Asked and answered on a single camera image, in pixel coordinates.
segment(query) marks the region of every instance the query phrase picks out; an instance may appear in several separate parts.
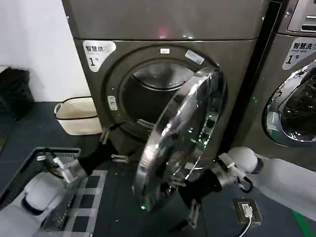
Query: white basket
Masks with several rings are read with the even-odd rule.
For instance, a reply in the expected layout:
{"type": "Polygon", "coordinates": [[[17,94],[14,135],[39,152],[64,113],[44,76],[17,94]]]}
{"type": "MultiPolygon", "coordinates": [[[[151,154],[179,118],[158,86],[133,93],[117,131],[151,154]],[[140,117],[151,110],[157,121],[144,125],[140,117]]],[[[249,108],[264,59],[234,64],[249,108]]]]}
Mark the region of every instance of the white basket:
{"type": "Polygon", "coordinates": [[[54,108],[55,118],[70,135],[91,135],[102,132],[91,96],[74,97],[54,108]]]}

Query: number 1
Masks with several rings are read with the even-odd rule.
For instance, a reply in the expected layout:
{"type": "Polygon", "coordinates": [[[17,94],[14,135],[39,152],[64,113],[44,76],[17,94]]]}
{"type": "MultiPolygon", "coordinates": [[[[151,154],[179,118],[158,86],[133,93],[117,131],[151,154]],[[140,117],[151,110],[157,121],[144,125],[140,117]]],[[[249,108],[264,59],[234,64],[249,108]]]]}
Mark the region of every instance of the number 1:
{"type": "Polygon", "coordinates": [[[290,57],[289,60],[286,62],[287,64],[291,64],[291,60],[292,60],[293,55],[290,55],[289,57],[290,57]]]}
{"type": "Polygon", "coordinates": [[[91,66],[95,66],[95,64],[93,63],[92,58],[89,58],[91,60],[91,66]]]}

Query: washing machine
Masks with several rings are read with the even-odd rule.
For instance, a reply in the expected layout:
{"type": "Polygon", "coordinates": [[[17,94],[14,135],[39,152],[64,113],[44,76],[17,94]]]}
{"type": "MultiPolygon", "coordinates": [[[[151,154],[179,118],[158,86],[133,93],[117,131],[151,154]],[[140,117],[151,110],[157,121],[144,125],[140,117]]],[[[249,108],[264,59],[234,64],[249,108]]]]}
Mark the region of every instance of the washing machine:
{"type": "Polygon", "coordinates": [[[174,93],[216,67],[223,106],[207,145],[216,155],[268,0],[63,0],[101,124],[121,124],[121,154],[147,141],[174,93]]]}
{"type": "Polygon", "coordinates": [[[316,171],[316,1],[286,3],[271,38],[233,146],[316,171]]]}

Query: white wall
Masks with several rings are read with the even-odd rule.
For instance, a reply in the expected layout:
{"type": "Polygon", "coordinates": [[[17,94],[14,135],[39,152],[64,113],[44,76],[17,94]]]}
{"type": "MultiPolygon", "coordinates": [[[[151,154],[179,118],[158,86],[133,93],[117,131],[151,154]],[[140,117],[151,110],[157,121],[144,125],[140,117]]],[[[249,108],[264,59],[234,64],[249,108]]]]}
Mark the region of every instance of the white wall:
{"type": "Polygon", "coordinates": [[[60,0],[0,0],[0,66],[31,71],[36,101],[89,95],[60,0]]]}

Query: floor socket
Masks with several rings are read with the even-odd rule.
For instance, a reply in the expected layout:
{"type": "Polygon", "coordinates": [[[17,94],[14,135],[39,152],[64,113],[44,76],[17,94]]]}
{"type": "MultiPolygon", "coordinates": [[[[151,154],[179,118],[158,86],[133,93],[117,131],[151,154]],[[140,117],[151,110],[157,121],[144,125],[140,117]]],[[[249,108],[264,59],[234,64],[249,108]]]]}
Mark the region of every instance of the floor socket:
{"type": "Polygon", "coordinates": [[[252,219],[251,221],[253,223],[260,223],[261,222],[261,216],[259,214],[257,205],[252,198],[236,198],[234,199],[234,205],[237,212],[238,219],[241,223],[247,224],[249,222],[249,219],[245,217],[245,214],[242,209],[242,204],[248,204],[252,207],[252,219]]]}

